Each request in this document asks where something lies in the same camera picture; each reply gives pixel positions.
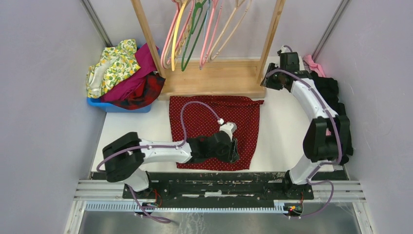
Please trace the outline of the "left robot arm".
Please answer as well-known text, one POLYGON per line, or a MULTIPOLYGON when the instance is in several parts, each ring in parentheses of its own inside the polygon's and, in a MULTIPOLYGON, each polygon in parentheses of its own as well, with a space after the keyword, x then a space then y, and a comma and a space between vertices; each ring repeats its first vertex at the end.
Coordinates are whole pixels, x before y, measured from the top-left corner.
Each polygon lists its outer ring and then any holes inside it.
POLYGON ((237 140, 224 131, 212 136, 199 136, 177 142, 153 142, 140 139, 129 132, 102 150, 103 161, 97 170, 105 174, 108 182, 123 182, 141 198, 152 195, 153 185, 147 172, 140 166, 157 162, 200 164, 210 158, 234 163, 240 156, 237 140))

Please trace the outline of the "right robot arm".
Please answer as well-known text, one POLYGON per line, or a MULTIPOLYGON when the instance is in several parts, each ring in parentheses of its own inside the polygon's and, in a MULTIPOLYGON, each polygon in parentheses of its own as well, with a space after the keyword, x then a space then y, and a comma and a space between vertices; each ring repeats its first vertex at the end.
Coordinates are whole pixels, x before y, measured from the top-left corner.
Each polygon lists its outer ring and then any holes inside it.
POLYGON ((309 184, 322 166, 341 163, 347 150, 350 121, 328 103, 338 95, 333 79, 315 78, 302 70, 296 52, 279 51, 279 58, 278 65, 269 64, 261 86, 288 90, 310 120, 302 144, 303 156, 287 171, 281 186, 282 195, 294 199, 301 192, 300 186, 309 184))

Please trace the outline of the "red polka dot skirt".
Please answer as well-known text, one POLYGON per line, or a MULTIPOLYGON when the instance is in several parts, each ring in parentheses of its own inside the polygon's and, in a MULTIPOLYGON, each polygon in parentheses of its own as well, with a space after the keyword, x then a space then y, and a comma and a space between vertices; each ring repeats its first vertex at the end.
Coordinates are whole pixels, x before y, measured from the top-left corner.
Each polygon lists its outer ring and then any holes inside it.
POLYGON ((234 122, 237 130, 240 159, 226 163, 215 158, 200 164, 181 164, 178 169, 241 171, 250 168, 254 156, 260 125, 260 107, 264 100, 252 100, 244 96, 172 96, 169 99, 169 122, 173 141, 184 137, 211 136, 219 131, 218 119, 234 122))

